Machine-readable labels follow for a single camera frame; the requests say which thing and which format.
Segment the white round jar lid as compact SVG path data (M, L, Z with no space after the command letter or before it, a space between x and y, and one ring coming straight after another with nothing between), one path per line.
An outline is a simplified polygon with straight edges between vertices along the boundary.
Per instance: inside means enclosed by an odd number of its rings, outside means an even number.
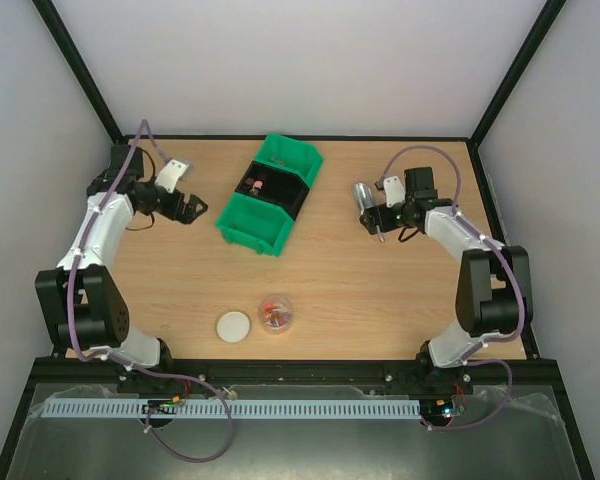
M249 316L238 310L223 313L216 322L216 334L226 343L240 343L246 339L251 330Z

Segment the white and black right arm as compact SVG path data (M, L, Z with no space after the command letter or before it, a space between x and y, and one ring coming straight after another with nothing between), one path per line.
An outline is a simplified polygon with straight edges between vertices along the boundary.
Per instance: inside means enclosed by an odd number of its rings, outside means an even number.
M430 167L407 169L403 179L386 177L380 191L383 202L368 185L353 186L359 222L369 234L412 230L438 242L459 264L455 319L418 354L423 363L416 367L417 382L435 392L450 381L450 368L492 343L521 335L533 308L528 253L486 235L456 200L441 198Z

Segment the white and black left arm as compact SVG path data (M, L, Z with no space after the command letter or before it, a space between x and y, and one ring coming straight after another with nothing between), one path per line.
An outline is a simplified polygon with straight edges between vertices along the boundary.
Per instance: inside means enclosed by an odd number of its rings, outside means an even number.
M126 369L166 368L171 352L162 339L131 323L129 308L110 269L120 240L137 214L158 215L184 225L208 206L177 184L190 170L169 159L146 173L151 155L115 145L108 167L86 189L86 213L68 252L53 269L39 272L35 290L54 348L81 360L114 360Z

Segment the silver metal scoop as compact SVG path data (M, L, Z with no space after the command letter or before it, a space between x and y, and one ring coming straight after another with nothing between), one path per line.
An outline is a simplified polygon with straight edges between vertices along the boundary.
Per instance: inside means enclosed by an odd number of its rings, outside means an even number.
M370 187L362 182L356 183L353 188L353 198L359 209L359 222L369 234L376 235L381 243L385 241L380 221L376 218L376 202Z

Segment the black bin with lollipops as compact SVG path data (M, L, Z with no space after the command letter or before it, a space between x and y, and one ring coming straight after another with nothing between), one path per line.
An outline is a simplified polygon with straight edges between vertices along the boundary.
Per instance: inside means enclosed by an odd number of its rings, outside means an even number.
M252 161L234 192L279 206L296 220L310 187L297 173Z

